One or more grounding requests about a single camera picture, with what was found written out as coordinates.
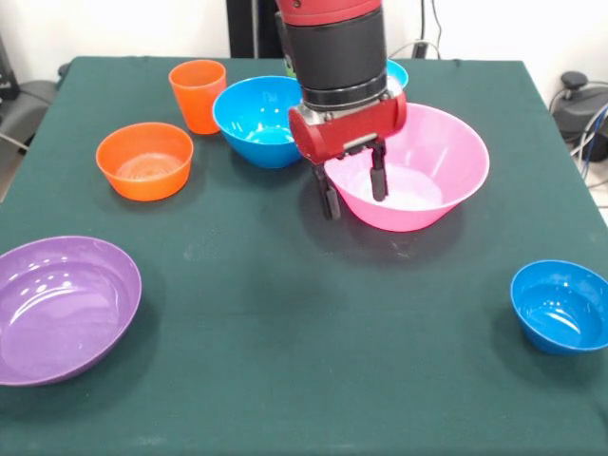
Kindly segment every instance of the white wall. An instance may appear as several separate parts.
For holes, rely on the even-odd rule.
[[[157,2],[162,7],[152,8]],[[418,36],[419,3],[385,0],[389,51]],[[524,60],[545,100],[566,69],[608,81],[607,0],[436,3],[444,58]],[[230,54],[224,0],[0,0],[0,31],[20,81],[55,78],[60,64],[80,54]]]
[[[227,24],[223,0],[0,0],[21,82],[56,79],[77,55],[228,57]]]

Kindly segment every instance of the pink bowl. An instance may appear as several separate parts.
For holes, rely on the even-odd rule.
[[[381,230],[426,228],[484,184],[490,158],[466,123],[434,107],[408,104],[406,125],[387,140],[389,195],[371,194],[371,152],[325,164],[352,212]]]

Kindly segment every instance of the purple bowl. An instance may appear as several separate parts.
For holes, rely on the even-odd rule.
[[[142,296],[135,262],[93,237],[51,237],[0,256],[0,385],[67,380],[98,363]]]

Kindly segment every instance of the dark green cloth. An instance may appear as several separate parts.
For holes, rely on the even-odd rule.
[[[325,221],[305,163],[257,169],[219,135],[195,138],[174,198],[118,197],[95,149],[123,125],[183,126],[167,82],[180,61],[77,59],[0,206],[0,252],[104,238],[144,287],[97,367],[0,389],[0,455],[608,454],[606,354],[542,355],[511,312],[526,262],[608,276],[604,222],[521,63],[403,62],[409,100],[473,126],[491,171],[399,235],[346,209]],[[284,72],[224,63],[229,83]]]

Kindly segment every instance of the orange bowl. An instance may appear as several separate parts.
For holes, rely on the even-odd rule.
[[[121,196],[163,200],[188,181],[194,155],[190,136],[169,123],[135,123],[116,130],[97,148],[97,165]]]

